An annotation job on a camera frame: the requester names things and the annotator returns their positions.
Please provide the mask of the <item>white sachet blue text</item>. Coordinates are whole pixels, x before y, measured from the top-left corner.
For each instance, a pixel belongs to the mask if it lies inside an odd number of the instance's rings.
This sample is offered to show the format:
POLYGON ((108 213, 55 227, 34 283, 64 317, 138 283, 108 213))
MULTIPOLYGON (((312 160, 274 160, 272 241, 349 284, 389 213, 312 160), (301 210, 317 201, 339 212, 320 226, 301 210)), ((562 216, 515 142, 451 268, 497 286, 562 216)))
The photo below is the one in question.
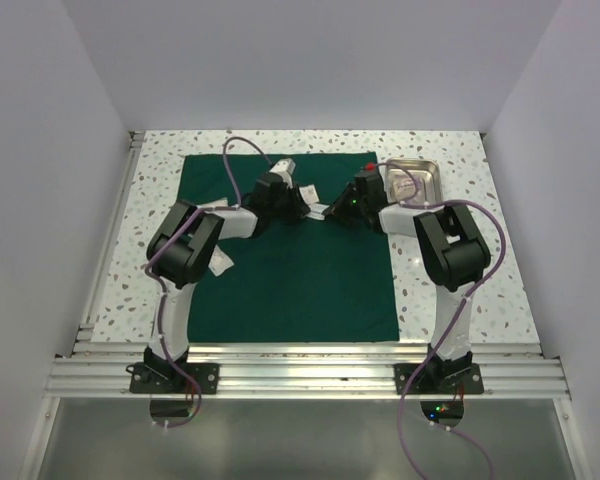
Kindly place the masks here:
POLYGON ((307 214, 307 217, 312 220, 324 221, 325 211, 327 210, 327 208, 327 205, 319 203, 311 204, 309 206, 309 213, 307 214))

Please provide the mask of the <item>white sachet small print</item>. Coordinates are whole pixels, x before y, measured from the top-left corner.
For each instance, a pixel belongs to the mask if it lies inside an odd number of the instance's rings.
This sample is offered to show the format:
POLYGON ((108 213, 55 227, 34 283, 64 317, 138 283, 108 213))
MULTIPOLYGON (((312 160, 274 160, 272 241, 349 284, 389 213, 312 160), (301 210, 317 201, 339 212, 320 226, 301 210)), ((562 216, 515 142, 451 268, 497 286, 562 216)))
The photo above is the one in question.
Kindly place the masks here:
POLYGON ((317 190, 314 185, 303 186, 299 188, 300 195, 307 205, 320 202, 317 190))

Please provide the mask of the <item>cotton swab packet printed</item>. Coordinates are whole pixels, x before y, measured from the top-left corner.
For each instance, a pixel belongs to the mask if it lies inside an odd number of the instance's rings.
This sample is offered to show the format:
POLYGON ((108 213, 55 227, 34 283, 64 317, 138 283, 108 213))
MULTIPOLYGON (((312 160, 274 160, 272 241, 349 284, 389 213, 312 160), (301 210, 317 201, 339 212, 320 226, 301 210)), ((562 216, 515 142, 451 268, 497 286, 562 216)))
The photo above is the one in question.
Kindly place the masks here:
POLYGON ((418 180, 408 176, 394 177, 389 184, 390 197, 395 201, 414 199, 419 195, 421 186, 418 180))

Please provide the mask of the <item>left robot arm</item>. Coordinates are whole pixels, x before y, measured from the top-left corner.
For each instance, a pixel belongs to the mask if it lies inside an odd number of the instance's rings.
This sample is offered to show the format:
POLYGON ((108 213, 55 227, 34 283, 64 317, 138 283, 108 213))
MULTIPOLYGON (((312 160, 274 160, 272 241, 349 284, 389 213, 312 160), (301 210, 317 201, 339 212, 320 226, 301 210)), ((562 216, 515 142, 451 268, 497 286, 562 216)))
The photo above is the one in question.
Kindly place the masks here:
POLYGON ((161 288, 144 363, 165 392, 181 390, 189 349, 188 314, 193 292, 209 270, 221 240, 251 239, 274 221, 298 222, 309 213, 292 175, 273 169, 260 175, 245 204, 203 207, 178 200, 147 247, 145 273, 161 288))

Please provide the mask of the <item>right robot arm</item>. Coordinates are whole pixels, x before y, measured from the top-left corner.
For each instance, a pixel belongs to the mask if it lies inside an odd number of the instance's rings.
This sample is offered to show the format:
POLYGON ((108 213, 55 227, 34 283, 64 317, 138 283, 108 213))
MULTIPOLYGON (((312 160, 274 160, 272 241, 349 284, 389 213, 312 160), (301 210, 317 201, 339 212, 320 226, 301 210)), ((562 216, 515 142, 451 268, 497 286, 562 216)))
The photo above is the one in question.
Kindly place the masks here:
POLYGON ((377 167, 357 173, 324 211, 328 219, 349 225, 360 219, 376 233, 415 238, 429 279, 436 285, 436 321, 422 369, 431 389, 448 392, 472 366, 469 340, 471 296, 491 273, 491 253, 470 210, 486 214, 466 200, 430 204, 387 186, 392 177, 377 167))

